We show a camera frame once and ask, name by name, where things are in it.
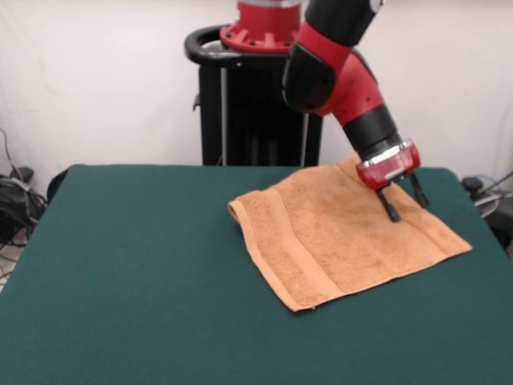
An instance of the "towel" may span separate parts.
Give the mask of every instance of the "towel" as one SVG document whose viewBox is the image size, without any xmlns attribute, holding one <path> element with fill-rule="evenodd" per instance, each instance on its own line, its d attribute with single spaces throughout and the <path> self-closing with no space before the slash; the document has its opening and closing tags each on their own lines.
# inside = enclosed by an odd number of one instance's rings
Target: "towel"
<svg viewBox="0 0 513 385">
<path fill-rule="evenodd" d="M 393 223 L 359 179 L 357 157 L 304 168 L 228 203 L 249 255 L 292 311 L 379 286 L 472 249 L 400 186 L 386 188 Z"/>
</svg>

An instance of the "green table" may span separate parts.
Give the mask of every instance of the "green table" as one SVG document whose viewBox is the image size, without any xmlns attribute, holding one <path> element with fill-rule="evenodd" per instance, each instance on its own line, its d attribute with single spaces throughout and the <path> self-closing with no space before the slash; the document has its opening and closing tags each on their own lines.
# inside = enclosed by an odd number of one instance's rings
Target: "green table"
<svg viewBox="0 0 513 385">
<path fill-rule="evenodd" d="M 453 174 L 419 177 L 475 251 L 294 314 L 226 207 L 292 171 L 73 167 L 0 294 L 0 383 L 513 381 L 513 269 Z"/>
</svg>

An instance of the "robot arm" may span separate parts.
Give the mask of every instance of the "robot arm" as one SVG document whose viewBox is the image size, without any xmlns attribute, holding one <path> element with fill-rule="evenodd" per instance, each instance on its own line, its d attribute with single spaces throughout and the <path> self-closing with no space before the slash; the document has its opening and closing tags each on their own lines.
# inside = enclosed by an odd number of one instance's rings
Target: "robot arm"
<svg viewBox="0 0 513 385">
<path fill-rule="evenodd" d="M 384 0 L 312 0 L 289 54 L 283 87 L 288 105 L 304 113 L 333 113 L 360 156 L 357 173 L 375 190 L 392 221 L 400 217 L 382 190 L 408 176 L 428 205 L 414 170 L 418 150 L 402 140 L 370 69 L 353 49 Z"/>
</svg>

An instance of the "white cable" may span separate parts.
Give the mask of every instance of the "white cable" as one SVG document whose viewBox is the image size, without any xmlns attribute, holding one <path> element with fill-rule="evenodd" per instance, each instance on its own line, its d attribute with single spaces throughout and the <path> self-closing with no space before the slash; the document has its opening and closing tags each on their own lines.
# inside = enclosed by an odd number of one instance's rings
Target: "white cable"
<svg viewBox="0 0 513 385">
<path fill-rule="evenodd" d="M 22 188 L 25 191 L 25 193 L 28 193 L 31 190 L 30 186 L 27 183 L 23 182 L 22 180 L 19 180 L 18 178 L 7 179 L 12 183 L 17 184 L 20 188 Z"/>
<path fill-rule="evenodd" d="M 493 214 L 495 212 L 495 210 L 499 207 L 499 204 L 500 204 L 499 199 L 495 200 L 493 207 L 490 207 L 488 210 L 485 210 L 484 212 L 481 213 L 481 218 L 486 218 L 489 215 Z"/>
<path fill-rule="evenodd" d="M 489 197 L 479 199 L 478 201 L 474 202 L 474 206 L 479 207 L 481 205 L 485 205 L 486 203 L 498 201 L 503 198 L 513 198 L 513 192 L 509 192 L 508 194 L 502 194 L 502 195 L 497 195 L 497 194 L 490 195 Z"/>
</svg>

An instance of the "black stand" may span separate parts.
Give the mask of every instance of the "black stand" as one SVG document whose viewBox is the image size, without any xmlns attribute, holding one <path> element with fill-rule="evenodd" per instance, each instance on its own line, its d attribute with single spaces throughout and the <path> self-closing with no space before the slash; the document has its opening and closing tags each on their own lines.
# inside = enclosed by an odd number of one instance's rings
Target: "black stand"
<svg viewBox="0 0 513 385">
<path fill-rule="evenodd" d="M 317 165 L 322 118 L 285 104 L 281 79 L 287 56 L 232 51 L 217 42 L 221 27 L 198 30 L 185 42 L 186 55 L 200 64 L 195 107 L 201 113 L 203 164 Z"/>
</svg>

